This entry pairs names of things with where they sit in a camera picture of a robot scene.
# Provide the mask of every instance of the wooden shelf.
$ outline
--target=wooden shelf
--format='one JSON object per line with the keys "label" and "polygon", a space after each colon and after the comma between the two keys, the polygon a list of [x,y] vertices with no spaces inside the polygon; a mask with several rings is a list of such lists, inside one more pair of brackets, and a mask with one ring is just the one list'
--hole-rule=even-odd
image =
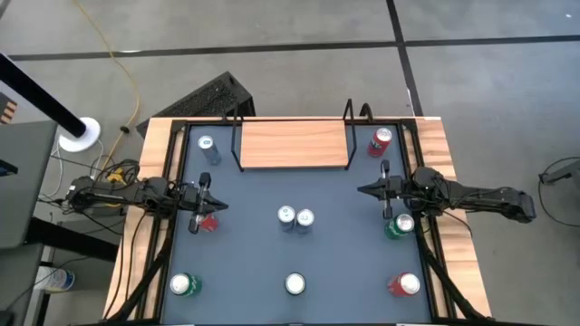
{"label": "wooden shelf", "polygon": [[344,122],[247,121],[240,155],[242,168],[345,167]]}

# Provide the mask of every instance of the black plastic crate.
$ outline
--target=black plastic crate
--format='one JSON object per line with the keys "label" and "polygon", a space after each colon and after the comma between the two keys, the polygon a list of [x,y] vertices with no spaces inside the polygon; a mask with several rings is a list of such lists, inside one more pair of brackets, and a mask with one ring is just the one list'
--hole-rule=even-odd
{"label": "black plastic crate", "polygon": [[[233,116],[236,106],[238,116],[256,116],[252,95],[231,73],[224,72],[152,118]],[[149,119],[137,126],[137,131],[143,138],[147,134],[148,126]]]}

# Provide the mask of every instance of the soda can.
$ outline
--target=soda can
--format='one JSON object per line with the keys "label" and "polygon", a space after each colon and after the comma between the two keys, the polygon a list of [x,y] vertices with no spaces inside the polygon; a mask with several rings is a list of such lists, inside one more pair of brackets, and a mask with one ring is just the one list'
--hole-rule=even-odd
{"label": "soda can", "polygon": [[286,277],[285,286],[288,293],[298,295],[306,288],[306,280],[300,273],[291,273]]}
{"label": "soda can", "polygon": [[310,209],[303,209],[296,216],[296,232],[305,234],[310,231],[314,223],[314,213]]}
{"label": "soda can", "polygon": [[179,273],[171,277],[169,288],[178,296],[190,296],[201,292],[201,278],[189,273]]}
{"label": "soda can", "polygon": [[391,144],[392,134],[386,128],[380,128],[372,135],[371,143],[369,144],[369,155],[372,157],[380,157],[387,150]]}
{"label": "soda can", "polygon": [[218,147],[210,136],[202,136],[198,140],[198,146],[210,165],[217,165],[221,162]]}
{"label": "soda can", "polygon": [[415,295],[419,291],[421,283],[419,278],[412,273],[400,273],[389,281],[387,288],[396,297]]}
{"label": "soda can", "polygon": [[199,228],[206,232],[214,232],[219,226],[218,219],[211,213],[205,216],[197,215],[196,219],[198,220]]}
{"label": "soda can", "polygon": [[291,232],[295,225],[295,212],[290,206],[282,206],[278,209],[278,220],[284,232]]}
{"label": "soda can", "polygon": [[389,239],[399,239],[415,228],[415,221],[408,214],[401,214],[393,218],[384,227],[384,233]]}

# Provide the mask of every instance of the yellow cable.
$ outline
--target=yellow cable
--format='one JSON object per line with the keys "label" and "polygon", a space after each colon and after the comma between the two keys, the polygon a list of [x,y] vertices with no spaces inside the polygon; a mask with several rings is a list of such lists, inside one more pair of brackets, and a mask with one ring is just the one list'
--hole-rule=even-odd
{"label": "yellow cable", "polygon": [[[137,82],[135,82],[135,80],[133,79],[133,77],[131,76],[131,74],[129,73],[129,71],[125,68],[125,66],[123,66],[122,63],[120,63],[117,60],[117,58],[115,58],[115,56],[112,54],[111,46],[107,42],[107,39],[105,39],[105,36],[102,34],[101,29],[99,29],[99,27],[97,26],[97,24],[91,19],[91,17],[89,16],[89,14],[87,14],[87,12],[84,10],[84,8],[79,3],[79,1],[78,0],[72,0],[72,1],[79,8],[79,10],[84,15],[84,17],[89,21],[89,23],[91,24],[91,26],[95,30],[95,32],[97,32],[97,34],[101,37],[102,43],[105,45],[105,47],[107,48],[107,51],[109,52],[109,56],[111,57],[111,59],[119,67],[121,67],[121,69],[125,72],[125,74],[129,78],[129,81],[130,81],[131,85],[133,86],[133,91],[135,93],[135,109],[133,109],[133,114],[130,116],[130,118],[127,121],[127,123],[125,123],[125,127],[128,128],[129,125],[131,125],[131,123],[133,123],[133,121],[135,120],[135,117],[137,116],[137,113],[139,113],[139,110],[140,110],[141,96],[139,94],[139,89],[137,88]],[[115,143],[112,145],[111,151],[109,152],[109,155],[105,159],[105,162],[102,165],[102,168],[101,169],[105,169],[107,167],[107,164],[109,164],[109,161],[111,160],[111,157],[112,157],[113,153],[115,152],[115,149],[117,148],[117,145],[119,145],[119,141],[123,137],[123,134],[124,134],[124,132],[121,132],[119,134],[119,137],[117,137],[117,140],[115,140]]]}

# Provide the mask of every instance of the blue soda can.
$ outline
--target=blue soda can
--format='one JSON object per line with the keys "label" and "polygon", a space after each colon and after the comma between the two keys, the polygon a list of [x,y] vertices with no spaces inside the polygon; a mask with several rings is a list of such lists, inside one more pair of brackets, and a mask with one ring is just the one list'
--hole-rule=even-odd
{"label": "blue soda can", "polygon": [[219,155],[218,147],[210,136],[202,136],[198,140],[198,146],[210,165],[217,165],[221,162],[221,155]]}
{"label": "blue soda can", "polygon": [[278,209],[278,220],[280,220],[282,231],[284,232],[292,231],[295,225],[294,209],[290,206],[280,207],[280,209]]}
{"label": "blue soda can", "polygon": [[301,210],[296,216],[296,232],[301,235],[308,233],[313,223],[314,213],[310,209]]}

